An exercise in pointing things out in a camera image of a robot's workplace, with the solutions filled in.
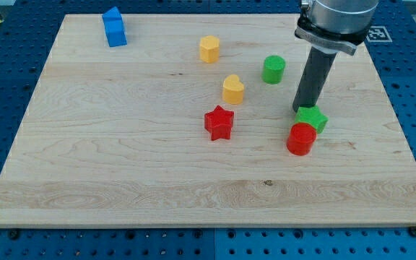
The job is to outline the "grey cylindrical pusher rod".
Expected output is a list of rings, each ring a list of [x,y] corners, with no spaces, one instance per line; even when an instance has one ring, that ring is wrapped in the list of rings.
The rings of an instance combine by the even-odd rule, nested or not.
[[[336,55],[311,48],[292,103],[295,112],[300,107],[310,108],[317,104]]]

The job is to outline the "grey clamp flange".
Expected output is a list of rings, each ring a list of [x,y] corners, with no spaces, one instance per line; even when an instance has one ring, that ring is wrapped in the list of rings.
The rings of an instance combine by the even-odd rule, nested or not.
[[[329,52],[343,52],[353,56],[357,47],[365,40],[368,26],[352,33],[330,32],[313,24],[309,18],[300,16],[295,29],[297,38],[308,41],[316,48],[323,48]]]

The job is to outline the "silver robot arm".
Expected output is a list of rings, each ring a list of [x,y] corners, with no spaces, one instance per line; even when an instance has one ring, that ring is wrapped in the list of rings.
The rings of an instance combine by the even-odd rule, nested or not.
[[[292,109],[317,104],[335,57],[354,55],[371,27],[378,0],[302,0],[295,36],[311,44]]]

